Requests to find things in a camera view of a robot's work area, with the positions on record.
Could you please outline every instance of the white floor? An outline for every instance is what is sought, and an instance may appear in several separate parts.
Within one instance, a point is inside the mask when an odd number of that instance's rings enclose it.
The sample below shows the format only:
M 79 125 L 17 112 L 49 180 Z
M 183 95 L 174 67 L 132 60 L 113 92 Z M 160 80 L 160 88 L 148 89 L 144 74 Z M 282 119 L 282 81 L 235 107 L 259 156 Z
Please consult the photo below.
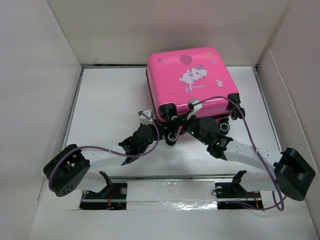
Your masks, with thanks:
M 252 69 L 229 67 L 228 70 L 239 89 L 256 145 L 277 150 Z M 113 146 L 137 129 L 137 112 L 150 107 L 152 101 L 144 68 L 85 69 L 67 144 Z M 250 143 L 241 120 L 231 121 L 230 125 L 229 136 Z M 97 151 L 83 154 L 88 159 L 105 156 Z M 154 152 L 132 164 L 104 168 L 110 176 L 128 177 L 221 175 L 235 174 L 239 170 L 257 171 L 241 163 L 211 157 L 204 145 L 187 134 L 174 147 L 161 142 Z M 30 240 L 318 239 L 304 201 L 286 200 L 284 212 L 245 209 L 85 211 L 78 208 L 80 195 L 81 191 L 76 190 L 57 198 L 45 182 Z M 270 192 L 263 192 L 262 197 L 265 207 L 273 204 Z

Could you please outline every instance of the white cardboard wall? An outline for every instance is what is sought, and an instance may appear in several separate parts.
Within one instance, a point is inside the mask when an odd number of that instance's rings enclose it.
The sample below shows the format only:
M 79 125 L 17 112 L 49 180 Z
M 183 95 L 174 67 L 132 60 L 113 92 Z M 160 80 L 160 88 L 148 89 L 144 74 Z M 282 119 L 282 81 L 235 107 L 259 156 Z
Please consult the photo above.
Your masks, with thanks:
M 28 239 L 81 66 L 45 0 L 0 1 L 0 239 Z
M 288 0 L 48 0 L 81 64 L 145 64 L 154 52 L 213 46 L 254 66 Z
M 320 1 L 293 0 L 258 73 L 283 148 L 320 167 Z M 306 202 L 320 232 L 319 171 Z

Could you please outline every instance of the orange wire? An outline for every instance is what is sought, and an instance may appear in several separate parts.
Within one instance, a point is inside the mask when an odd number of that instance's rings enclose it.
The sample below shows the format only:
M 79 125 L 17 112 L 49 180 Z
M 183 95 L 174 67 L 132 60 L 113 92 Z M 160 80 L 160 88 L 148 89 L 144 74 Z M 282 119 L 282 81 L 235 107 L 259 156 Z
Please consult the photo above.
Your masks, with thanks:
M 111 193 L 111 196 L 108 198 L 108 206 L 111 205 L 110 201 L 111 201 L 111 199 L 112 199 L 112 197 L 113 197 L 113 195 L 114 195 L 114 192 L 115 192 L 115 190 L 113 189 L 113 190 L 112 190 L 112 193 Z
M 258 208 L 259 208 L 259 204 L 258 204 L 257 197 L 256 197 L 256 195 L 255 195 L 253 192 L 250 192 L 250 193 L 253 195 L 253 197 L 254 197 L 254 199 L 255 199 L 256 208 L 258 209 Z

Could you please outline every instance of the screw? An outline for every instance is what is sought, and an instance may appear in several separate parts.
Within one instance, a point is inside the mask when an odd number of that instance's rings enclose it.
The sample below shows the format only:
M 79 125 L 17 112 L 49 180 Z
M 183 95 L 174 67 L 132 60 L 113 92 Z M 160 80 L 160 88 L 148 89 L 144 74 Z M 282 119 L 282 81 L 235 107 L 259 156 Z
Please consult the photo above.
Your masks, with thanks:
M 122 187 L 121 189 L 120 189 L 120 193 L 121 194 L 127 194 L 127 189 L 125 188 L 125 187 Z
M 222 194 L 222 187 L 221 186 L 217 186 L 215 188 L 215 191 L 216 191 L 217 194 Z

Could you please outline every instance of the suitcase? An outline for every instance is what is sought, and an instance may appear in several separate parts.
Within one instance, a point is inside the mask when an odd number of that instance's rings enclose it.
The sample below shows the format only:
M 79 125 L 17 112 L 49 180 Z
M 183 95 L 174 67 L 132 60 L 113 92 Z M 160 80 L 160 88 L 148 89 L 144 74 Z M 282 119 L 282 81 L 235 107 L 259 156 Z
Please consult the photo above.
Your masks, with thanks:
M 154 53 L 147 60 L 146 77 L 157 122 L 165 127 L 166 123 L 169 124 L 164 117 L 168 104 L 176 106 L 178 116 L 189 111 L 188 102 L 195 98 L 201 101 L 213 96 L 224 96 L 240 107 L 239 91 L 213 47 Z M 220 124 L 220 132 L 226 135 L 230 129 L 229 116 L 231 114 L 235 120 L 240 115 L 237 112 L 228 100 L 218 98 L 202 103 L 202 109 L 196 117 L 214 117 Z M 176 141 L 177 131 L 175 129 L 167 133 L 166 140 Z

